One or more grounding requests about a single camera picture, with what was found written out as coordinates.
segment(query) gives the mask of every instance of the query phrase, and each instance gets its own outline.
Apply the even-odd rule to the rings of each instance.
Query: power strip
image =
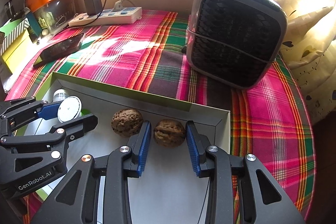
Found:
[[[92,24],[89,22],[95,20],[97,15],[88,16],[87,13],[80,14],[69,21],[70,27],[76,27],[88,24],[87,26],[96,25],[113,25],[113,24],[131,24],[140,20],[142,17],[141,7],[128,7],[118,12],[113,12],[112,9],[103,10],[101,16]]]

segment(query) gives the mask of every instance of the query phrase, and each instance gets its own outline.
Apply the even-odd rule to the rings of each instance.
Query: plaid tablecloth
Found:
[[[143,11],[130,25],[67,29],[52,43],[86,32],[80,51],[33,69],[27,65],[7,99],[32,96],[52,71],[231,110],[231,153],[255,154],[306,218],[314,191],[315,152],[310,120],[297,84],[279,57],[253,89],[231,89],[192,70],[181,53],[188,18]],[[234,191],[239,222],[238,194]],[[25,198],[29,223],[40,202]]]

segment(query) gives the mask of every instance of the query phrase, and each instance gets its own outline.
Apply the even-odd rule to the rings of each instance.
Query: power adapter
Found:
[[[98,15],[103,11],[101,0],[84,0],[88,16]]]

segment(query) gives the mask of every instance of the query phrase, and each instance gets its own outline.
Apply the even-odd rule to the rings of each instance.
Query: yellow curtain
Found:
[[[336,107],[336,0],[275,1],[288,17],[280,53],[314,124]]]

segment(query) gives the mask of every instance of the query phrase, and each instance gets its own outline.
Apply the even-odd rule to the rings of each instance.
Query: blue gripper pad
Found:
[[[187,139],[187,145],[189,149],[191,164],[193,166],[193,170],[196,173],[197,176],[201,174],[201,167],[200,167],[200,154],[197,150],[197,146],[195,143],[194,136],[192,134],[192,130],[188,123],[185,125],[185,134]]]
[[[53,118],[57,118],[57,112],[58,112],[59,106],[61,105],[61,102],[62,101],[56,104],[44,105],[41,108],[40,112],[38,112],[38,117],[44,120],[50,120]]]
[[[139,158],[138,158],[138,169],[137,173],[139,177],[142,175],[142,172],[145,170],[145,165],[146,165],[146,160],[147,160],[147,155],[148,155],[148,150],[149,150],[149,144],[151,142],[151,132],[152,132],[152,126],[151,123],[149,122],[146,127],[145,134],[142,139],[141,147],[140,147],[140,152],[139,152]]]

